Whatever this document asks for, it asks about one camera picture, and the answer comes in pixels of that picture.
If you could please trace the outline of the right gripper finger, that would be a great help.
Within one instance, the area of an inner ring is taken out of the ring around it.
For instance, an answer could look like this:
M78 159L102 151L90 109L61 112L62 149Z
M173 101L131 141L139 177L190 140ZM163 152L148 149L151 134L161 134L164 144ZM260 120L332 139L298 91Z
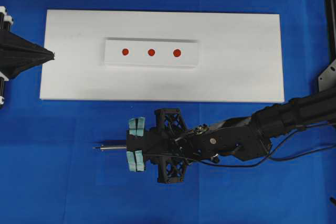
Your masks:
M128 121L127 147L151 147L155 135L145 129L145 117L132 118Z
M150 158L149 154L153 151L148 149L135 149L127 148L126 157L129 171L131 172L144 172L146 171L146 163Z

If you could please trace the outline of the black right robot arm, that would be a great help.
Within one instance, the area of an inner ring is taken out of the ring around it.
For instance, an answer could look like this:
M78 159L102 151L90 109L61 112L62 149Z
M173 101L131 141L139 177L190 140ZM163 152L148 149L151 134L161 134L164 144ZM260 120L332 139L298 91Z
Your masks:
M312 127L335 123L335 85L316 94L274 104L250 117L233 118L188 129L179 109L158 109L156 126L145 129L143 117L131 119L124 148L129 169L145 170L150 161L166 177L183 175L193 162L218 166L220 156L260 162L275 152L271 138L290 138Z

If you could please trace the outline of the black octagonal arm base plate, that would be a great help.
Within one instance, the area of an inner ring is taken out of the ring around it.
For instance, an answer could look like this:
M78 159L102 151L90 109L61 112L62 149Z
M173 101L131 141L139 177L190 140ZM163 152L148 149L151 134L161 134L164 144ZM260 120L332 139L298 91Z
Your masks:
M318 76L319 92L334 88L336 84L336 60L333 60L327 68Z

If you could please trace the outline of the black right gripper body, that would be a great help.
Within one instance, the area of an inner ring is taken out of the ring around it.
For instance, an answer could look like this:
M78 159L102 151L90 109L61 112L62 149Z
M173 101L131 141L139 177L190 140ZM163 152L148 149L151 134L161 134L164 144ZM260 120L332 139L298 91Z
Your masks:
M160 165L160 158L170 162L183 162L189 165L202 161L202 151L192 143L192 138L207 131L206 126L194 129L182 129L178 126L166 127L160 130L152 127L143 133L143 161Z

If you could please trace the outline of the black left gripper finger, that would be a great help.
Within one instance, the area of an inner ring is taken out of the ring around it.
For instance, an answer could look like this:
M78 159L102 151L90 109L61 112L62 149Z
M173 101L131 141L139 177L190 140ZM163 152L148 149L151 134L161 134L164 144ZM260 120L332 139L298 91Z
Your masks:
M1 49L6 51L25 52L54 56L55 54L46 48L34 44L28 40L17 36L10 31L1 30Z
M21 72L54 60L55 56L1 56L1 73L9 79L16 78Z

